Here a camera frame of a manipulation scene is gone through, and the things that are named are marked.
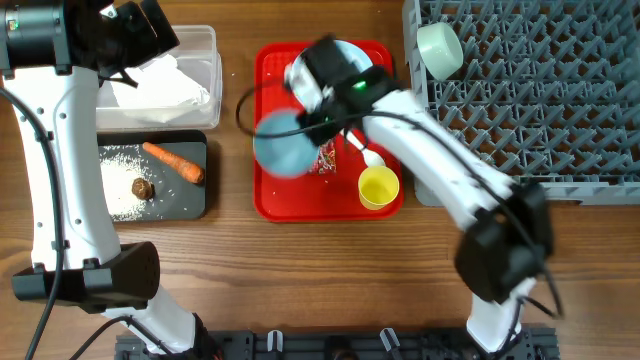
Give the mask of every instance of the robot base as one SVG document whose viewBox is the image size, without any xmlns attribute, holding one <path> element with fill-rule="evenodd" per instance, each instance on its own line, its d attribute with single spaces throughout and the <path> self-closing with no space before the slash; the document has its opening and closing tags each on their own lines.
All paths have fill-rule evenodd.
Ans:
<svg viewBox="0 0 640 360">
<path fill-rule="evenodd" d="M 209 332 L 224 349 L 229 360 L 334 360 L 354 359 L 335 356 L 329 344 L 350 344 L 360 360 L 483 360 L 483 354 L 464 328 L 428 329 L 424 332 L 398 333 L 399 354 L 388 353 L 378 333 L 327 333 L 285 335 L 282 353 L 267 351 L 267 335 L 251 331 Z M 144 343 L 134 336 L 118 336 L 116 360 L 153 359 Z M 523 327 L 504 360 L 560 360 L 555 329 Z"/>
</svg>

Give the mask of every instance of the wire rack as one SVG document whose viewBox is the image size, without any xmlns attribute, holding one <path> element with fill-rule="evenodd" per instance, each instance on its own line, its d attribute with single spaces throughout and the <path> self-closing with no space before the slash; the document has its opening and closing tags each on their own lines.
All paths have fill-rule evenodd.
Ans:
<svg viewBox="0 0 640 360">
<path fill-rule="evenodd" d="M 416 45 L 436 22 L 464 53 L 443 82 L 427 78 Z M 403 23 L 416 96 L 484 161 L 551 199 L 640 204 L 638 0 L 406 0 Z"/>
</svg>

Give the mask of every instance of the carrot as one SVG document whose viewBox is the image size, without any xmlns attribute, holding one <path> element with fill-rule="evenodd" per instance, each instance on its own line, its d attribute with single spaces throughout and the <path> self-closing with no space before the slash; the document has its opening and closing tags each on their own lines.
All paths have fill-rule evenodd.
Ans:
<svg viewBox="0 0 640 360">
<path fill-rule="evenodd" d="M 188 182 L 199 184 L 204 179 L 204 170 L 191 161 L 185 160 L 182 157 L 151 143 L 146 142 L 142 144 L 142 148 L 178 172 L 178 174 Z"/>
</svg>

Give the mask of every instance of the gray rack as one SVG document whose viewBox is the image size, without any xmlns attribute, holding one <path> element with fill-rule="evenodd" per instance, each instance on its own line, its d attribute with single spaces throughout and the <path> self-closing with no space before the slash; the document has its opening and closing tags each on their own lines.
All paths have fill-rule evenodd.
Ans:
<svg viewBox="0 0 640 360">
<path fill-rule="evenodd" d="M 450 24 L 462 68 L 427 78 L 419 27 Z M 405 0 L 418 100 L 487 163 L 552 200 L 640 204 L 640 1 Z M 422 183 L 416 195 L 439 205 Z"/>
</svg>

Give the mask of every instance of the wooden tabletop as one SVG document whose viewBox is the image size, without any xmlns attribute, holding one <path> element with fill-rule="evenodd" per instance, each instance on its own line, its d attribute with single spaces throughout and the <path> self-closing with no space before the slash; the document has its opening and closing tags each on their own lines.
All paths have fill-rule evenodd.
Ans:
<svg viewBox="0 0 640 360">
<path fill-rule="evenodd" d="M 118 225 L 123 242 L 152 241 L 162 284 L 210 330 L 295 331 L 464 326 L 471 293 L 453 267 L 460 233 L 447 212 L 421 206 L 407 181 L 404 208 L 379 222 L 271 224 L 253 208 L 251 139 L 234 126 L 238 98 L 253 82 L 265 45 L 311 41 L 327 32 L 373 39 L 408 79 L 402 1 L 169 0 L 173 24 L 207 24 L 217 34 L 224 96 L 220 125 L 207 132 L 215 153 L 212 207 L 197 221 Z M 245 117 L 251 118 L 249 106 Z M 10 278 L 29 266 L 33 220 L 18 126 L 0 102 L 0 359 L 24 356 L 42 305 L 20 303 Z M 567 316 L 527 308 L 525 322 L 558 329 L 563 359 L 640 356 L 640 208 L 554 205 L 551 262 Z M 533 295 L 551 304 L 544 283 Z M 68 358 L 102 323 L 56 307 L 39 359 Z M 108 330 L 85 359 L 112 359 Z"/>
</svg>

